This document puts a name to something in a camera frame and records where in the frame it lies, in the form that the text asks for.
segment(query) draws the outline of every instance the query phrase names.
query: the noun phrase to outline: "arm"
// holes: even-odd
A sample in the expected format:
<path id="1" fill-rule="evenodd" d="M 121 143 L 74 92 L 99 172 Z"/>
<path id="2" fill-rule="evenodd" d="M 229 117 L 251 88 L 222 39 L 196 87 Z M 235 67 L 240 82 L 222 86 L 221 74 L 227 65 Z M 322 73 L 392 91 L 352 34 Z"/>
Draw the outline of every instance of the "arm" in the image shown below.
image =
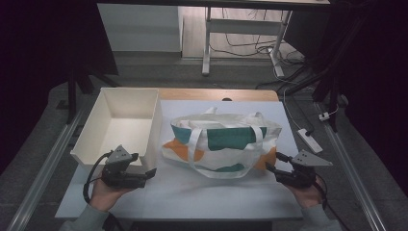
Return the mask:
<path id="1" fill-rule="evenodd" d="M 314 186 L 307 189 L 297 189 L 285 185 L 294 195 L 302 208 L 304 225 L 300 231 L 341 231 L 336 220 L 329 219 L 321 205 L 321 195 Z"/>
<path id="2" fill-rule="evenodd" d="M 109 215 L 108 211 L 130 191 L 130 189 L 112 189 L 101 179 L 96 180 L 90 203 L 84 212 L 75 221 L 66 221 L 60 231 L 102 230 L 105 219 Z"/>

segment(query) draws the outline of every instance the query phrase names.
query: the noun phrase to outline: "human hand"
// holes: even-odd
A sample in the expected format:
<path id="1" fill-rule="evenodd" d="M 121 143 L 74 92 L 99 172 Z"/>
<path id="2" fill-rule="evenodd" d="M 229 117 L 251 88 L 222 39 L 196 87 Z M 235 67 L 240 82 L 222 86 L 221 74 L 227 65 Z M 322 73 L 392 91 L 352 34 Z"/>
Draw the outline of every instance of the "human hand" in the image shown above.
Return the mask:
<path id="1" fill-rule="evenodd" d="M 316 182 L 321 185 L 319 178 L 317 178 Z M 284 186 L 293 193 L 297 203 L 303 209 L 316 206 L 322 202 L 320 191 L 315 186 L 311 186 L 306 189 L 297 189 L 288 185 Z"/>
<path id="2" fill-rule="evenodd" d="M 89 205 L 99 211 L 108 212 L 124 194 L 133 190 L 114 189 L 107 186 L 101 179 L 97 179 L 93 184 Z"/>

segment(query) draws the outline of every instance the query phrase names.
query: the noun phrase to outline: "beige container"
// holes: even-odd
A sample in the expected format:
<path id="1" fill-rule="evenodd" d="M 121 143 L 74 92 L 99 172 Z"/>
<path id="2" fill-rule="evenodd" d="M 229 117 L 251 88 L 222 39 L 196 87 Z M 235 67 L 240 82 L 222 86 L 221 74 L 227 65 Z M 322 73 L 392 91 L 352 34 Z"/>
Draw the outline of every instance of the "beige container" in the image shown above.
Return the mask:
<path id="1" fill-rule="evenodd" d="M 131 154 L 139 153 L 127 171 L 146 173 L 156 167 L 161 126 L 158 90 L 102 88 L 71 155 L 90 172 L 99 157 L 122 145 Z"/>

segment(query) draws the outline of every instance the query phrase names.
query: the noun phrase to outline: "power strip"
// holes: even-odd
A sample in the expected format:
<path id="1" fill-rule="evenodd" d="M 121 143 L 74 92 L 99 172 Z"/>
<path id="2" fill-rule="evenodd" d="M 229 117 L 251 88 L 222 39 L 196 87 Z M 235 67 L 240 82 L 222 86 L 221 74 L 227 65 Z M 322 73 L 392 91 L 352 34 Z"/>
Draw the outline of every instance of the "power strip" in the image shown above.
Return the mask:
<path id="1" fill-rule="evenodd" d="M 321 152 L 323 149 L 320 145 L 313 139 L 312 136 L 306 136 L 306 129 L 302 128 L 297 131 L 297 134 L 306 142 L 306 144 L 312 149 L 312 151 L 316 154 Z"/>

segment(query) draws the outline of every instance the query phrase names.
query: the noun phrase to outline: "bag handle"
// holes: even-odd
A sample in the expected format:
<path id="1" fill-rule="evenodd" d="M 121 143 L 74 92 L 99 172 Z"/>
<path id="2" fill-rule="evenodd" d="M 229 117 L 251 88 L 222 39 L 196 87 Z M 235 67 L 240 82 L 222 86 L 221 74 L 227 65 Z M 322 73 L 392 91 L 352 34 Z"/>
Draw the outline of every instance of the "bag handle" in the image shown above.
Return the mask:
<path id="1" fill-rule="evenodd" d="M 255 133 L 256 141 L 253 143 L 249 143 L 243 151 L 251 150 L 251 153 L 253 153 L 253 155 L 256 155 L 256 153 L 259 153 L 259 150 L 262 148 L 263 134 L 262 134 L 262 130 L 260 127 L 251 126 L 251 128 Z M 211 171 L 211 170 L 206 170 L 206 169 L 198 169 L 194 163 L 194 153 L 195 153 L 195 148 L 197 147 L 198 139 L 201 135 L 202 130 L 203 129 L 200 129 L 200 128 L 193 129 L 191 131 L 189 143 L 187 144 L 189 148 L 188 159 L 189 159 L 189 165 L 191 168 L 195 169 L 199 173 L 209 178 L 216 178 L 216 179 L 240 178 L 240 177 L 245 176 L 252 169 L 252 167 L 245 167 L 242 170 L 233 171 L 233 172 L 218 172 L 218 171 Z"/>

